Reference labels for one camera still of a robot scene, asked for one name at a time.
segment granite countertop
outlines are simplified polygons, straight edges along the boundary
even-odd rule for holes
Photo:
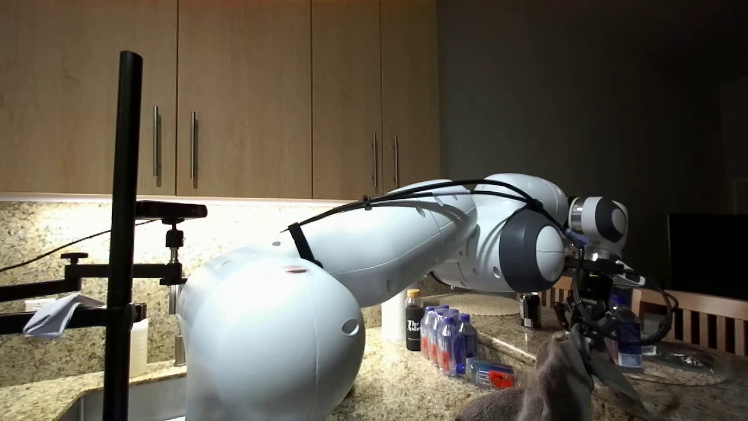
[[[558,332],[551,322],[548,329],[527,329],[518,325],[514,298],[489,301],[491,310],[482,310],[474,301],[451,301],[462,310],[474,312],[474,325],[482,334],[482,353],[514,365],[518,381],[534,368],[541,346]],[[678,372],[650,368],[631,374],[631,382],[643,394],[650,408],[676,405],[666,419],[743,419],[748,414],[748,360],[715,353],[721,375],[703,381],[680,375]],[[185,367],[174,361],[153,361],[149,374],[136,379],[162,379],[185,374]],[[85,391],[101,388],[101,372],[82,375],[64,375],[23,386],[0,388],[3,421],[52,421],[65,411]],[[352,392],[330,414],[327,421],[344,419],[453,419],[453,411],[491,388],[474,386],[465,379],[448,379],[423,360],[421,353],[407,351],[399,342],[380,337],[379,327],[368,329],[368,349]],[[597,392],[597,419],[626,419],[606,392]]]

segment backsplash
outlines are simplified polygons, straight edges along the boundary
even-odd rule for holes
[[[206,263],[231,247],[269,241],[290,221],[319,215],[336,201],[229,201],[209,198],[209,216],[185,220],[185,246],[179,262],[185,273]],[[52,255],[0,270],[0,284],[59,280],[65,262],[61,251],[88,251],[85,262],[108,262],[109,249],[109,198],[6,198],[0,201],[0,267],[32,258],[42,251]],[[136,262],[168,262],[165,247],[168,223],[149,221],[136,229]],[[56,249],[70,241],[99,234],[70,247]],[[82,284],[86,297],[105,298],[105,280],[86,277]],[[133,301],[147,304],[149,360],[176,358],[177,320],[168,312],[168,288],[155,277],[133,280]],[[0,301],[0,312],[19,312],[23,301]],[[379,325],[379,306],[364,309],[368,325]],[[103,327],[65,329],[61,338],[32,338],[23,334],[0,334],[0,386],[39,381],[103,368]]]

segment robotic arm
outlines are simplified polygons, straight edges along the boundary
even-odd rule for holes
[[[553,181],[524,173],[416,181],[290,223],[185,284],[186,419],[324,419],[363,360],[361,306],[428,273],[479,291],[548,289],[572,242],[610,262],[624,235],[624,206],[567,206]]]

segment kitchen cabinet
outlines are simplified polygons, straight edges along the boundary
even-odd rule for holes
[[[153,109],[174,111],[176,2],[0,2],[0,191],[109,191],[119,50],[143,54],[143,166]],[[143,188],[156,188],[140,171]]]
[[[314,195],[439,175],[434,0],[314,0]]]
[[[143,56],[137,191],[312,194],[308,0],[0,5],[0,191],[112,188],[119,50]]]

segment cabinet door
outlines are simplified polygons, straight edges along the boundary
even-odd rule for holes
[[[314,0],[314,195],[380,180],[379,0]]]
[[[439,175],[437,2],[380,0],[380,188]]]
[[[308,0],[179,0],[177,194],[312,195]]]
[[[0,2],[0,191],[112,191],[119,50],[143,54],[143,111],[168,111],[174,12],[174,0]],[[147,171],[149,133],[143,124]],[[162,171],[174,185],[168,160]]]

